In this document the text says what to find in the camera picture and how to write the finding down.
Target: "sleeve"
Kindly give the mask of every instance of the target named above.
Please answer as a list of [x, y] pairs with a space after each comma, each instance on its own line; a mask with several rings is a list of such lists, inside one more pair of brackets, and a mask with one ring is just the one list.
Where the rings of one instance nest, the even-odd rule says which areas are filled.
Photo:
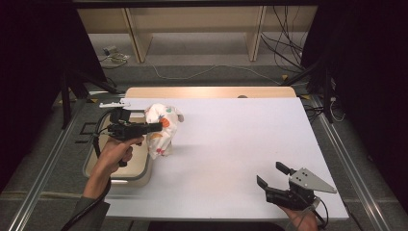
[[[75, 206], [75, 210], [72, 216], [77, 215], [82, 210], [87, 208], [94, 199], [81, 197]], [[85, 216], [78, 220], [69, 230], [81, 230], [81, 231], [93, 231], [100, 230], [102, 227], [103, 220], [108, 213], [110, 204], [104, 201], [98, 203], [91, 211], [89, 211]]]

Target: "white table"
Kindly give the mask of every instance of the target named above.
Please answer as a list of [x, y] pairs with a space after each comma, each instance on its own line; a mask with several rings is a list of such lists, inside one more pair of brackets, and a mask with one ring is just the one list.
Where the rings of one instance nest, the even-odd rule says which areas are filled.
[[[114, 185], [108, 217], [162, 220], [259, 221], [287, 218], [267, 203], [256, 175], [286, 190], [288, 176], [275, 168], [307, 167], [335, 187], [298, 98], [124, 99], [133, 109], [153, 103], [177, 107], [185, 121], [173, 154], [157, 158], [142, 188]], [[338, 193], [316, 192], [331, 219], [347, 219]], [[318, 212], [325, 218], [322, 205]]]

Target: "beige tray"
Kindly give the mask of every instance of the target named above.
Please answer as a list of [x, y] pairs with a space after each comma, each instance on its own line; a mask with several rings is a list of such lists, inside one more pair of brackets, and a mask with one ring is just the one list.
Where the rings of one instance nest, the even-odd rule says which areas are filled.
[[[109, 116], [106, 116], [102, 122], [101, 128], [106, 128], [111, 122]], [[131, 122], [145, 122], [145, 117], [131, 117]], [[108, 135], [101, 135], [99, 137], [99, 145], [102, 150], [106, 141], [108, 140]], [[150, 180], [150, 175], [152, 171], [153, 160], [147, 153], [147, 145], [144, 141], [141, 146], [132, 145], [133, 147], [133, 157], [132, 160], [128, 162], [127, 167], [120, 167], [119, 170], [111, 175], [114, 184], [126, 184], [133, 187], [142, 187], [146, 185]], [[93, 167], [97, 161], [96, 153], [94, 148], [89, 151], [88, 159], [84, 165], [84, 174], [89, 177]]]

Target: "metal rail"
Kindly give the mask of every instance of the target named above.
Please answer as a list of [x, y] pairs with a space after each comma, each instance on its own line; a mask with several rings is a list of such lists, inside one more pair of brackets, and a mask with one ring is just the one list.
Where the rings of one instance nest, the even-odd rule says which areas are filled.
[[[315, 95], [312, 99], [316, 107], [321, 107], [321, 103]], [[333, 126], [333, 124], [329, 124], [325, 116], [321, 116], [320, 121], [329, 139], [332, 141], [339, 159], [342, 162], [344, 170], [347, 173], [347, 176], [350, 179], [354, 190], [360, 198], [360, 201], [362, 202], [363, 207], [365, 208], [373, 227], [375, 228], [375, 230], [391, 230], [390, 225], [385, 220], [381, 209], [378, 207], [378, 204], [376, 203], [369, 188], [364, 182], [360, 172], [357, 169], [357, 166], [354, 165], [352, 159], [350, 158], [350, 155], [345, 148], [342, 140], [340, 139], [335, 127]]]
[[59, 157], [63, 152], [67, 138], [72, 132], [72, 128], [73, 125], [75, 124], [78, 114], [84, 107], [86, 101], [87, 101], [86, 99], [78, 99], [76, 101], [74, 109], [72, 111], [73, 113], [72, 119], [58, 136], [58, 139], [54, 144], [47, 160], [45, 161], [44, 166], [42, 167], [40, 173], [38, 174], [38, 177], [33, 187], [27, 193], [20, 208], [16, 212], [9, 227], [10, 231], [23, 230], [25, 225], [27, 224], [27, 221], [30, 218], [30, 215], [33, 213], [33, 210], [37, 204], [39, 196], [41, 195], [42, 190], [44, 189], [46, 183], [48, 182], [49, 177], [51, 176], [55, 164], [58, 162]]

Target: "human hand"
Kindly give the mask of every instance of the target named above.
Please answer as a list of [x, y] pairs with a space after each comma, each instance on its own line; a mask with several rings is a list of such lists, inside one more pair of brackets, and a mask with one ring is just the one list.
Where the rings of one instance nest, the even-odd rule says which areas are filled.
[[133, 148], [131, 145], [141, 145], [144, 137], [118, 141], [109, 137], [96, 165], [90, 173], [89, 180], [84, 189], [83, 197], [97, 198], [105, 189], [111, 174], [119, 169], [119, 161], [128, 162], [132, 159]]
[[133, 147], [131, 145], [141, 145], [143, 140], [144, 137], [130, 139], [128, 141], [118, 141], [112, 137], [108, 137], [95, 167], [111, 175], [119, 169], [118, 162], [120, 160], [128, 162], [132, 159]]
[[315, 214], [310, 211], [294, 211], [288, 208], [278, 206], [288, 218], [291, 220], [294, 227], [297, 227], [298, 231], [317, 231], [318, 222]]

